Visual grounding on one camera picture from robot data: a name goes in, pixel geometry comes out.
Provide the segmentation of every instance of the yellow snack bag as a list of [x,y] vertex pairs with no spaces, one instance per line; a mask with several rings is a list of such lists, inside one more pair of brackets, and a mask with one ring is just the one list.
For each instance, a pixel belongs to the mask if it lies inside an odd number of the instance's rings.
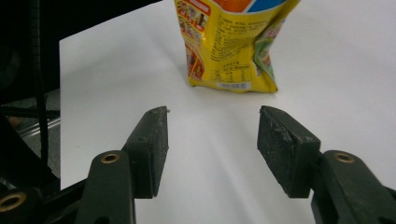
[[175,0],[192,86],[275,92],[268,53],[299,0]]

